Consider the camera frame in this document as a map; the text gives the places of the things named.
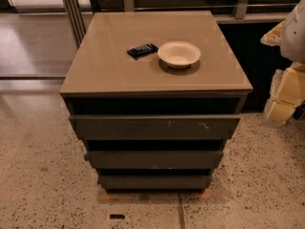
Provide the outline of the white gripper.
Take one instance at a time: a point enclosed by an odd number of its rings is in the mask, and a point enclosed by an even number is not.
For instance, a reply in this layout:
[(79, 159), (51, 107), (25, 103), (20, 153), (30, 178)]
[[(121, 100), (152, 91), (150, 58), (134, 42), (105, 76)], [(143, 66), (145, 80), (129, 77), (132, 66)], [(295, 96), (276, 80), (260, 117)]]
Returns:
[[(260, 43), (266, 46), (279, 46), (284, 22), (278, 23), (265, 33)], [(305, 100), (305, 64), (293, 62), (284, 71), (275, 100), (269, 99), (266, 104), (266, 116), (274, 122), (285, 123), (295, 112), (295, 107)]]

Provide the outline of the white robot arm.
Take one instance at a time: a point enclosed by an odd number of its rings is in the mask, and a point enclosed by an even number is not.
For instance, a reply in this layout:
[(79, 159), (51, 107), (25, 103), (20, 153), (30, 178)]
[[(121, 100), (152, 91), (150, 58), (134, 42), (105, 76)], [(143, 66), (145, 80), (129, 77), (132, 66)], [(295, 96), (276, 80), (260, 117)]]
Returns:
[(287, 18), (265, 33), (260, 43), (280, 48), (292, 65), (276, 70), (264, 113), (268, 120), (284, 124), (305, 101), (305, 0), (300, 0)]

